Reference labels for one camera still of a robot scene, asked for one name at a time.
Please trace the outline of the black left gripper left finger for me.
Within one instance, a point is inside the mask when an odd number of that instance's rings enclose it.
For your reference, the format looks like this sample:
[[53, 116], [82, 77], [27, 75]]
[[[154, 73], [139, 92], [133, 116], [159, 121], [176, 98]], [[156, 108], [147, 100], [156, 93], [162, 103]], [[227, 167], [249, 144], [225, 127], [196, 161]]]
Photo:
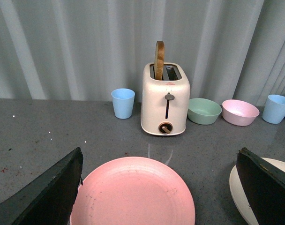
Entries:
[[82, 182], [77, 147], [16, 194], [0, 203], [0, 225], [66, 225]]

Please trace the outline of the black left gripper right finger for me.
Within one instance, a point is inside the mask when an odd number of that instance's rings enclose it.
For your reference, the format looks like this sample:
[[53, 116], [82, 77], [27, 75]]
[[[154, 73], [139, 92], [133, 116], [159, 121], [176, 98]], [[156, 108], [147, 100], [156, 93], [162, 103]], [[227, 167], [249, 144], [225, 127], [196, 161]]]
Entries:
[[258, 224], [285, 225], [285, 172], [245, 147], [236, 168]]

